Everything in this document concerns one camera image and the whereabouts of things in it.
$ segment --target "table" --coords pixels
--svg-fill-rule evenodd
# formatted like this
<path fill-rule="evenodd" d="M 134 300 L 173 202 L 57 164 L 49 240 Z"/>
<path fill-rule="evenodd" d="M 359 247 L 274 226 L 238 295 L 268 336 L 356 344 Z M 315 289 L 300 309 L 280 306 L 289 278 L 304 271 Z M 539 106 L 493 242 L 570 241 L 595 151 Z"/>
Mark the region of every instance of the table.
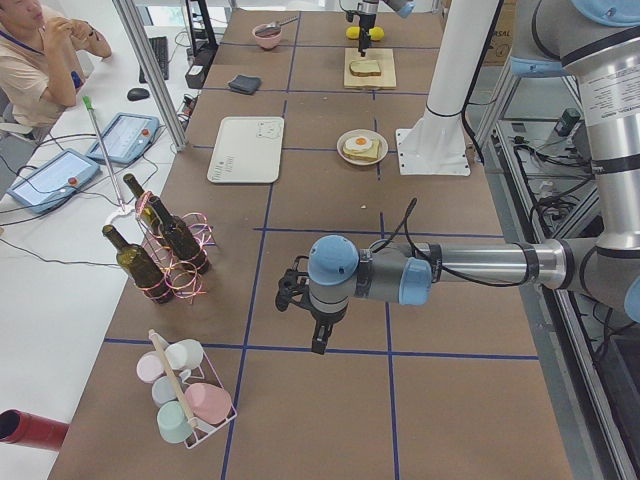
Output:
<path fill-rule="evenodd" d="M 166 35 L 169 53 L 174 52 L 180 28 L 150 27 L 149 36 Z M 131 112 L 159 117 L 153 99 L 131 103 L 127 91 L 138 83 L 138 63 L 126 34 L 110 37 L 113 56 L 96 65 L 80 92 L 89 95 L 102 126 L 118 112 Z M 176 108 L 185 93 L 196 96 L 187 88 L 185 48 L 178 46 L 170 64 L 167 87 Z M 79 99 L 60 118 L 52 135 L 61 137 L 77 133 L 92 133 L 88 113 Z M 60 140 L 65 148 L 80 152 L 88 150 L 93 139 Z M 42 165 L 60 148 L 53 142 L 38 149 L 31 165 Z M 173 162 L 171 139 L 159 137 L 147 152 L 149 161 L 140 160 L 130 169 L 141 181 L 151 175 L 148 187 L 156 192 L 162 186 Z M 90 191 L 107 195 L 115 201 L 111 182 L 102 167 Z M 131 194 L 120 183 L 127 200 Z M 10 197 L 0 202 L 0 211 L 19 207 Z M 46 217 L 28 223 L 6 227 L 2 239 L 26 248 L 48 259 L 88 260 L 100 263 L 115 261 L 115 250 L 102 238 L 101 226 L 115 206 L 96 195 L 78 194 L 64 207 Z M 18 211 L 0 215 L 0 224 L 32 218 Z M 122 221 L 121 228 L 131 240 L 140 232 L 131 221 Z M 3 361 L 0 378 L 3 394 L 2 411 L 17 408 L 61 421 L 71 421 L 89 376 L 93 361 L 102 344 L 104 333 L 122 292 L 126 275 L 117 268 L 63 266 L 44 263 L 33 256 L 0 243 L 0 285 L 2 292 L 3 335 L 0 339 Z M 13 480 L 43 479 L 56 458 L 52 452 L 17 445 L 0 447 L 0 477 Z"/>
<path fill-rule="evenodd" d="M 296 255 L 328 233 L 359 246 L 388 235 L 413 196 L 418 241 L 503 240 L 480 166 L 467 178 L 401 177 L 393 142 L 373 168 L 335 152 L 345 131 L 390 140 L 422 115 L 437 17 L 380 15 L 398 78 L 383 93 L 342 87 L 351 46 L 342 14 L 301 13 L 264 52 L 250 30 L 272 15 L 234 12 L 162 192 L 175 213 L 201 211 L 214 225 L 208 294 L 157 306 L 127 284 L 50 478 L 570 478 L 516 290 L 436 285 L 424 307 L 352 300 L 324 357 L 308 351 L 305 312 L 275 310 L 277 280 Z M 262 77 L 261 90 L 230 92 L 238 73 Z M 231 115 L 284 117 L 274 184 L 206 180 Z M 193 450 L 160 439 L 149 386 L 136 378 L 149 328 L 203 342 L 238 408 L 230 428 Z"/>

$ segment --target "keyboard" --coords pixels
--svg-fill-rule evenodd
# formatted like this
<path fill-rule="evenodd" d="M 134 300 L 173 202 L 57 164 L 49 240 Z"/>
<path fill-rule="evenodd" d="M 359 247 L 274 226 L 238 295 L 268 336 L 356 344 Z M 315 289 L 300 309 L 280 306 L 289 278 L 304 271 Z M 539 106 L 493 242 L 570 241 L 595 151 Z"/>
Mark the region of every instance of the keyboard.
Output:
<path fill-rule="evenodd" d="M 153 50 L 156 60 L 158 60 L 162 76 L 165 80 L 169 80 L 169 45 L 167 43 L 167 37 L 152 37 L 149 39 L 149 43 L 151 44 L 151 50 Z M 140 83 L 147 83 L 142 68 L 140 68 L 140 73 L 138 74 L 138 81 Z"/>

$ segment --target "plate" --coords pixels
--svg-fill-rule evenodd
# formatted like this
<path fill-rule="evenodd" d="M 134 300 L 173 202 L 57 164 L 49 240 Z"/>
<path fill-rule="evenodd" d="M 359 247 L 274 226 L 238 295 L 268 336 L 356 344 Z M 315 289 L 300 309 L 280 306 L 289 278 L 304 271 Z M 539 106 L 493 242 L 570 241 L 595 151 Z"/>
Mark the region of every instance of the plate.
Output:
<path fill-rule="evenodd" d="M 342 152 L 342 147 L 344 145 L 344 142 L 347 141 L 347 138 L 356 137 L 358 135 L 362 135 L 372 140 L 374 138 L 380 140 L 380 148 L 378 148 L 378 160 L 374 162 L 366 162 L 364 160 L 354 160 L 352 158 L 347 157 Z M 352 165 L 358 165 L 359 167 L 375 165 L 376 163 L 379 163 L 380 161 L 382 161 L 382 159 L 389 152 L 389 144 L 387 143 L 387 141 L 384 139 L 382 135 L 380 135 L 378 132 L 374 132 L 373 130 L 362 130 L 362 129 L 351 130 L 347 133 L 342 134 L 342 136 L 338 139 L 338 144 L 336 145 L 336 148 L 338 149 L 338 154 L 344 159 L 345 162 L 348 162 Z"/>

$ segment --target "man's hand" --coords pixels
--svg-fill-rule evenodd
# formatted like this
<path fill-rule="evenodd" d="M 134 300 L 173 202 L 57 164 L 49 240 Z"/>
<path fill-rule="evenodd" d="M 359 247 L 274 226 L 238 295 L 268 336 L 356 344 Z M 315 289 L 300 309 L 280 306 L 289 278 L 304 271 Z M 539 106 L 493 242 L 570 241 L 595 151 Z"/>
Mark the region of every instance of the man's hand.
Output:
<path fill-rule="evenodd" d="M 71 24 L 71 35 L 82 42 L 86 41 L 94 33 L 91 25 L 83 20 L 69 20 L 69 23 Z"/>
<path fill-rule="evenodd" d="M 48 20 L 44 26 L 42 37 L 45 52 L 58 50 L 64 41 L 71 36 L 71 32 L 71 22 L 66 18 L 55 17 Z"/>

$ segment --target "wooden cutting board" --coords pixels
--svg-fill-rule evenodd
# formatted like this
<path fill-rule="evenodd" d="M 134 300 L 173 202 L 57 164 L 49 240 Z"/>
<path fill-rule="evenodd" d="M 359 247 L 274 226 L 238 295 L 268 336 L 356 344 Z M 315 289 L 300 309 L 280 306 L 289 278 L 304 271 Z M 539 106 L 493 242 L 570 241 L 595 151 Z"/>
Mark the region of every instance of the wooden cutting board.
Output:
<path fill-rule="evenodd" d="M 393 50 L 390 48 L 368 48 L 364 57 L 357 48 L 344 49 L 344 88 L 393 89 L 396 88 L 396 67 Z M 349 71 L 354 60 L 377 60 L 382 75 L 377 77 L 358 77 Z"/>

